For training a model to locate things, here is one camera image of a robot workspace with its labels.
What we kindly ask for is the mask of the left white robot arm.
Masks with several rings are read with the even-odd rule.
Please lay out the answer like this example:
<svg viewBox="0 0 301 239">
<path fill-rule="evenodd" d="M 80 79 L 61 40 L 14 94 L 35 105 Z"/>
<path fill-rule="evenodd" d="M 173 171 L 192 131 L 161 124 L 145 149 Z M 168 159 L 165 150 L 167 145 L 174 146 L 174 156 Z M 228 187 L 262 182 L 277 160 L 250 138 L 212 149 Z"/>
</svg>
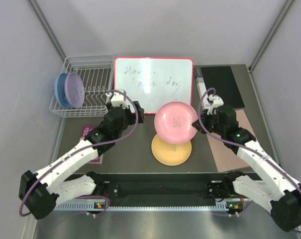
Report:
<svg viewBox="0 0 301 239">
<path fill-rule="evenodd" d="M 68 177 L 124 140 L 122 134 L 128 126 L 136 128 L 137 124 L 144 123 L 144 109 L 138 101 L 133 101 L 130 107 L 125 100 L 112 100 L 107 109 L 100 125 L 69 152 L 34 173 L 28 170 L 22 174 L 18 193 L 20 216 L 26 216 L 23 208 L 27 207 L 28 213 L 40 220 L 61 203 L 81 196 L 96 198 L 103 194 L 104 186 L 96 173 L 71 181 Z"/>
</svg>

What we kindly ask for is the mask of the purple plate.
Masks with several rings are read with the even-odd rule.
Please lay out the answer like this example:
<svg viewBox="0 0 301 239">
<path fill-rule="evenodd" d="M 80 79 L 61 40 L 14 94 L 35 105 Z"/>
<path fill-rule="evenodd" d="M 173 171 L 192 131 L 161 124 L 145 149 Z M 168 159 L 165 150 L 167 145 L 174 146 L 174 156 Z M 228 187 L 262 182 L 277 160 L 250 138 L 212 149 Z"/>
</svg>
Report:
<svg viewBox="0 0 301 239">
<path fill-rule="evenodd" d="M 70 73 L 66 78 L 64 89 L 69 104 L 80 109 L 85 101 L 85 88 L 81 77 L 75 72 Z"/>
</svg>

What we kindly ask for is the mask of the pink plate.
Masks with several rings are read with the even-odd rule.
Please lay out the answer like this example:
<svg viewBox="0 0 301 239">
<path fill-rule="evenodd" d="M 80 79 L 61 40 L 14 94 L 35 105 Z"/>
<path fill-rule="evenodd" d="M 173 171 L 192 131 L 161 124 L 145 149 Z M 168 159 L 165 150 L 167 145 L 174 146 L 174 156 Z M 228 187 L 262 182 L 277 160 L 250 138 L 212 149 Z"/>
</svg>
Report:
<svg viewBox="0 0 301 239">
<path fill-rule="evenodd" d="M 192 124 L 198 115 L 192 106 L 172 101 L 164 104 L 155 114 L 154 126 L 157 134 L 171 144 L 190 141 L 197 133 Z"/>
</svg>

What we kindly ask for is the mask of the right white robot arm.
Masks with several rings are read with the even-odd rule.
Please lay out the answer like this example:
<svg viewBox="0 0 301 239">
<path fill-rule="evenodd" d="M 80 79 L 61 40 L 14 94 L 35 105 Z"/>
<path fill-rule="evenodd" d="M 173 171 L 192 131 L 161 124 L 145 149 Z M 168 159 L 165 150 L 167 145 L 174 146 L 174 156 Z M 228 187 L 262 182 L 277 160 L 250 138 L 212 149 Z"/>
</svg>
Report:
<svg viewBox="0 0 301 239">
<path fill-rule="evenodd" d="M 301 183 L 264 151 L 250 131 L 239 126 L 231 106 L 219 106 L 212 112 L 199 106 L 193 127 L 223 142 L 260 177 L 255 181 L 241 171 L 229 172 L 222 180 L 224 194 L 243 195 L 254 201 L 285 232 L 301 225 Z"/>
</svg>

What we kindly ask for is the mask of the yellow plate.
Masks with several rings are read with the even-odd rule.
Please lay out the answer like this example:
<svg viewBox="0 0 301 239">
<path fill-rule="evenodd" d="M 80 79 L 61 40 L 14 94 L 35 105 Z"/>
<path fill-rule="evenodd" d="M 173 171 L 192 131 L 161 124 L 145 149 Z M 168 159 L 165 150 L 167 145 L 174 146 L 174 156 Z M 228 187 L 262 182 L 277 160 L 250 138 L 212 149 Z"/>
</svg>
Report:
<svg viewBox="0 0 301 239">
<path fill-rule="evenodd" d="M 156 134 L 152 139 L 151 150 L 160 163 L 177 166 L 188 160 L 192 152 L 192 144 L 190 141 L 182 144 L 167 143 Z"/>
</svg>

